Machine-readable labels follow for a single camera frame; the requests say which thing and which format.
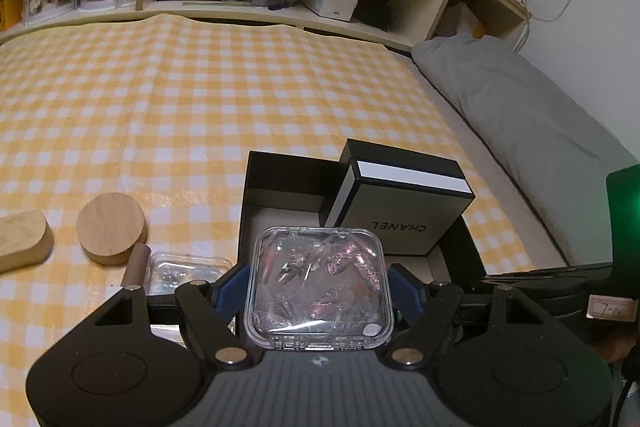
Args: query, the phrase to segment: tablecloth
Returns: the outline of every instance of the tablecloth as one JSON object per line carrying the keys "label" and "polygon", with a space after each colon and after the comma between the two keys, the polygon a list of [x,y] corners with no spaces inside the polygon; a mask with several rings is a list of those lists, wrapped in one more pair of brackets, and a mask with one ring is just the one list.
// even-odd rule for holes
{"label": "tablecloth", "polygon": [[234,262],[248,151],[337,159],[354,137],[458,161],[488,272],[530,269],[454,134],[382,45],[171,15],[52,28],[0,46],[0,92],[0,215],[39,208],[55,235],[44,264],[0,275],[1,426],[37,425],[28,368],[122,277],[76,238],[79,210],[102,192],[140,202],[154,251]]}

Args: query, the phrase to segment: silver screw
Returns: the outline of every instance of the silver screw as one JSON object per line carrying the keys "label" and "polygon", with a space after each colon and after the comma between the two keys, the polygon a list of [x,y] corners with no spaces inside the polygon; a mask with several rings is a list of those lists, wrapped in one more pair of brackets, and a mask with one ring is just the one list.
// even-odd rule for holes
{"label": "silver screw", "polygon": [[391,358],[402,365],[415,365],[421,362],[424,356],[414,347],[401,347],[391,353]]}
{"label": "silver screw", "polygon": [[248,353],[242,347],[223,347],[216,351],[216,359],[222,363],[239,363],[242,362]]}

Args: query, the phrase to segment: black furry object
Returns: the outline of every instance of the black furry object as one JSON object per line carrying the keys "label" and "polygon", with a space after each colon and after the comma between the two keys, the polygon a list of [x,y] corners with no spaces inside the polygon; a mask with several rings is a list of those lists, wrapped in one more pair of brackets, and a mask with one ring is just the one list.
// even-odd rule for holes
{"label": "black furry object", "polygon": [[385,32],[392,26],[391,8],[383,0],[358,0],[353,17]]}

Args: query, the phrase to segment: gray pillow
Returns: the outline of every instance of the gray pillow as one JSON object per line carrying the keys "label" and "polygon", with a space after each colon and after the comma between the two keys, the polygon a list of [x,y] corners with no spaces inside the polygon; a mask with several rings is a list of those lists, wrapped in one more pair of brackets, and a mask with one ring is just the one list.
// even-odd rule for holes
{"label": "gray pillow", "polygon": [[611,261],[605,179],[636,158],[499,39],[435,38],[412,56],[529,198],[568,263]]}

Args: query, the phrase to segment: open black box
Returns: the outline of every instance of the open black box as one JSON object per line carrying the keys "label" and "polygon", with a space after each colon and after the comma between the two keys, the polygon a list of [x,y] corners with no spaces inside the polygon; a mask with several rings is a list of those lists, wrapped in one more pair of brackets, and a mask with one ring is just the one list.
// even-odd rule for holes
{"label": "open black box", "polygon": [[[318,227],[326,198],[335,195],[344,177],[338,161],[250,151],[240,217],[238,262],[251,264],[255,241],[265,229]],[[428,256],[388,257],[424,282],[449,280],[469,288],[486,275],[476,245],[462,216]]]}

